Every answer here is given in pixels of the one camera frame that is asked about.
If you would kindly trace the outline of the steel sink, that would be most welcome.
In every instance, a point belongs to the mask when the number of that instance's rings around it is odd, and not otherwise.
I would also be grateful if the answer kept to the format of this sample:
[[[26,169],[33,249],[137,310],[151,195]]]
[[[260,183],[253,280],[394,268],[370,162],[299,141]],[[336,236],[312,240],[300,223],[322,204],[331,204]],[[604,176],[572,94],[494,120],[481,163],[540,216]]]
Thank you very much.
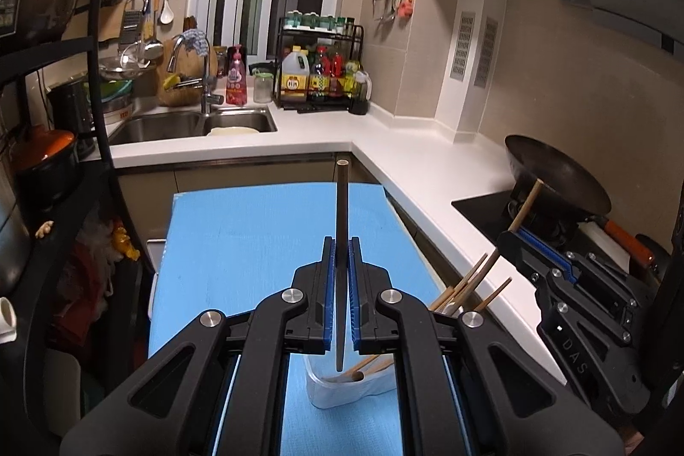
[[[180,111],[138,116],[122,125],[109,138],[109,144],[139,144],[193,136],[207,136],[213,129],[243,127],[257,133],[276,132],[277,127],[267,109],[229,109],[203,116]]]

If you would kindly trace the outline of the black spice rack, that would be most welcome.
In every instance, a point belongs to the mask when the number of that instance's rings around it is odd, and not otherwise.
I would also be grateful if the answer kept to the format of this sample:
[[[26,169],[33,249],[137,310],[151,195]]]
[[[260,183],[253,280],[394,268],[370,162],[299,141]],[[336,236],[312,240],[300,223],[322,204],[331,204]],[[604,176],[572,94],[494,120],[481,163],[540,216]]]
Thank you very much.
[[[278,22],[276,39],[275,103],[300,113],[349,111],[360,98],[356,74],[363,69],[365,30],[353,18],[286,14]],[[298,45],[307,52],[310,77],[304,103],[280,101],[280,66]]]

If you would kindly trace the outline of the black storage shelf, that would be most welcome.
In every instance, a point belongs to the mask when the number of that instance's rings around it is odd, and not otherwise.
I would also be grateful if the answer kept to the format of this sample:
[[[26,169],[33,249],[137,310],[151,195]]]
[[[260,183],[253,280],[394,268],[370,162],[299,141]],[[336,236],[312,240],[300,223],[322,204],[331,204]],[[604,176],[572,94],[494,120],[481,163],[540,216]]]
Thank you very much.
[[[100,9],[77,0],[58,41],[1,42],[1,297],[15,341],[1,344],[1,450],[54,453],[83,413],[147,354],[153,268],[130,228],[104,122]],[[14,172],[10,149],[34,126],[75,145]]]

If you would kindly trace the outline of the orange pot lid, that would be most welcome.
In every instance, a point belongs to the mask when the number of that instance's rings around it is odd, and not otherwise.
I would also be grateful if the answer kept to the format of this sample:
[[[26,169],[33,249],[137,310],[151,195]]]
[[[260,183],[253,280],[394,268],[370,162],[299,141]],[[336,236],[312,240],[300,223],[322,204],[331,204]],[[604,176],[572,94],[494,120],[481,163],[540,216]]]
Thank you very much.
[[[61,153],[69,153],[75,145],[72,132],[34,126],[28,139],[20,139],[10,149],[10,168],[21,172],[38,167]]]

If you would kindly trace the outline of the clear plastic utensil holder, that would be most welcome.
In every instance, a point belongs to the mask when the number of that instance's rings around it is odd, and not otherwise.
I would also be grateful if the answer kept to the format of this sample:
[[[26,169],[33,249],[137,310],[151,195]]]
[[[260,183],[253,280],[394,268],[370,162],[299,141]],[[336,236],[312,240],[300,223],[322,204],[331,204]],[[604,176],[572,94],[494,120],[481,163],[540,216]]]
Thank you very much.
[[[358,402],[395,389],[402,410],[415,410],[433,397],[449,402],[449,371],[444,354],[456,346],[458,321],[438,312],[423,314],[416,325],[400,324],[403,336],[395,354],[357,363],[348,371],[334,373],[332,359],[306,355],[307,395],[321,410]]]

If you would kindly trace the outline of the blue table mat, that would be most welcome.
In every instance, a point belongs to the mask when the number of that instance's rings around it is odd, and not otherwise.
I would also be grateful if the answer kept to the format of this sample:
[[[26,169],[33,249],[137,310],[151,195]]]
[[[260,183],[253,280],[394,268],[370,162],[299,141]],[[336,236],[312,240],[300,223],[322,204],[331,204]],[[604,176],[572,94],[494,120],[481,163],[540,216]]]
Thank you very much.
[[[255,308],[291,285],[300,266],[320,260],[334,235],[332,183],[218,188],[175,196],[151,314],[155,353],[207,309],[225,315]],[[349,188],[349,232],[363,258],[386,268],[393,286],[424,303],[443,285],[400,223],[378,185]],[[291,356],[286,388],[284,455],[399,455],[394,391],[319,410],[308,400],[304,356]]]

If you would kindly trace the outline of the hanging white ladle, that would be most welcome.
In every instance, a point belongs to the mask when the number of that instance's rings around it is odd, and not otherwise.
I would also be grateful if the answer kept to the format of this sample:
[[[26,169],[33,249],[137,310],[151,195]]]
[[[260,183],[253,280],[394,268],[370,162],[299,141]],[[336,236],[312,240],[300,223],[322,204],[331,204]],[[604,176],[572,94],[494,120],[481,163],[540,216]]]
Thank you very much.
[[[162,0],[161,12],[158,22],[160,25],[168,26],[174,21],[174,12],[171,9],[171,0]]]

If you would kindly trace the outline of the yellow oil jug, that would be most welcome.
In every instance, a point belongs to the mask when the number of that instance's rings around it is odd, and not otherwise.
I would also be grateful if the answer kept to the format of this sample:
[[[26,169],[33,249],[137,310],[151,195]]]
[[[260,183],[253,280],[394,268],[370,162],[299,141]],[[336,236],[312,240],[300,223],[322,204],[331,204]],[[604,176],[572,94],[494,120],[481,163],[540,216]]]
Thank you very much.
[[[280,66],[280,101],[283,104],[304,103],[309,77],[307,52],[295,45]]]

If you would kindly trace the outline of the chrome sink faucet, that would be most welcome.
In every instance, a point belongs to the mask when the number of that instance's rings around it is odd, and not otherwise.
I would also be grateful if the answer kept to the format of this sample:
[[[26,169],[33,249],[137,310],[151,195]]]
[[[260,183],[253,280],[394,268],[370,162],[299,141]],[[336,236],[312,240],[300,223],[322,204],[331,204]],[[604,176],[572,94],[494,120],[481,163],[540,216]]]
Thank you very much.
[[[161,101],[171,108],[199,105],[207,116],[224,103],[217,94],[218,60],[206,33],[197,28],[182,31],[171,41],[165,77],[161,82]]]

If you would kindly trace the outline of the red dish soap bottle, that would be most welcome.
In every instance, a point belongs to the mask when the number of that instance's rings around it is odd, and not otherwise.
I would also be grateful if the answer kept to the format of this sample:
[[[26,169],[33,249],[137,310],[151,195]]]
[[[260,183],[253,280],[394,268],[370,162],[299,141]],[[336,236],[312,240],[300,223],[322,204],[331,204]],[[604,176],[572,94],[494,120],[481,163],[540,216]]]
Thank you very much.
[[[242,51],[244,49],[240,44],[228,49],[230,57],[226,67],[226,103],[229,105],[244,106],[247,103],[246,66]]]

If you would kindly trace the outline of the glass jar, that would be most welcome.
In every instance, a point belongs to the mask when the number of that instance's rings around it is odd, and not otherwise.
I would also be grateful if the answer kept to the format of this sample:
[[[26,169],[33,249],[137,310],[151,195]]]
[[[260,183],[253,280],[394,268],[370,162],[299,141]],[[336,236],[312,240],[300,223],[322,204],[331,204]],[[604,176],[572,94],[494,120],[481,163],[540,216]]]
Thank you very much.
[[[254,102],[267,104],[274,95],[274,74],[259,71],[254,74]]]

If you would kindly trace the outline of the white paper roll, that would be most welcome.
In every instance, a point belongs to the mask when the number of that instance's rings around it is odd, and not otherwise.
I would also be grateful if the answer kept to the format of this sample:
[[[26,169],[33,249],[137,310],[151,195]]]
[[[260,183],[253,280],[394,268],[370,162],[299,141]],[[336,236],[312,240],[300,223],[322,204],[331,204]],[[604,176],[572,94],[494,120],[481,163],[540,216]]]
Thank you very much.
[[[0,299],[0,343],[7,344],[18,336],[18,321],[13,304],[6,297]]]

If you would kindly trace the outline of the wooden chopstick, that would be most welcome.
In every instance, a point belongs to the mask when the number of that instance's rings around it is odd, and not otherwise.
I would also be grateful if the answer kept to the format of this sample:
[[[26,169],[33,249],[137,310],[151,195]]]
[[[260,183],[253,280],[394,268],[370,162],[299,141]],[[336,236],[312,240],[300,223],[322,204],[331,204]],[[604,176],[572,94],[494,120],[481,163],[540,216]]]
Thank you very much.
[[[359,363],[356,363],[355,366],[349,368],[348,371],[342,371],[341,374],[329,377],[329,381],[334,383],[358,382],[354,377],[356,371],[361,371],[362,369],[368,368],[368,366],[370,366],[371,363],[374,363],[378,358],[378,354],[367,356],[363,360],[360,360]]]
[[[524,201],[521,210],[516,215],[516,218],[513,219],[513,223],[510,224],[509,232],[517,232],[518,229],[521,228],[523,221],[525,220],[526,216],[528,216],[534,202],[538,198],[544,186],[545,183],[541,179],[536,180],[536,183],[533,184],[532,190]],[[469,281],[466,282],[466,286],[457,295],[453,296],[453,309],[458,309],[464,304],[473,291],[475,291],[480,283],[484,281],[487,274],[494,267],[499,258],[500,251],[495,249],[494,252],[481,265],[478,266],[477,272],[474,273],[473,278],[469,279]]]
[[[336,237],[335,237],[335,363],[342,371],[345,346],[345,315],[347,315],[348,287],[348,193],[349,161],[336,162]]]
[[[363,381],[371,375],[380,373],[385,369],[392,367],[394,365],[394,360],[392,358],[387,358],[384,360],[378,360],[373,365],[368,368],[362,369],[361,371],[356,371],[354,377],[356,381]]]
[[[479,268],[485,263],[489,257],[488,253],[484,253],[480,259],[473,265],[473,267],[465,274],[464,278],[461,279],[456,286],[451,286],[445,289],[443,293],[437,297],[437,299],[430,303],[428,307],[431,311],[437,311],[444,309],[451,300],[453,300],[457,294],[459,294],[474,277],[474,274],[479,271]]]
[[[508,285],[511,281],[513,281],[513,278],[510,278],[510,277],[507,280],[503,281],[501,283],[501,285],[495,289],[495,291],[492,291],[485,299],[483,299],[477,305],[477,307],[474,308],[474,311],[477,311],[477,312],[484,311],[489,306],[489,304],[492,303],[497,298],[497,296],[499,296],[502,293],[502,291],[504,291],[505,288],[508,287]]]

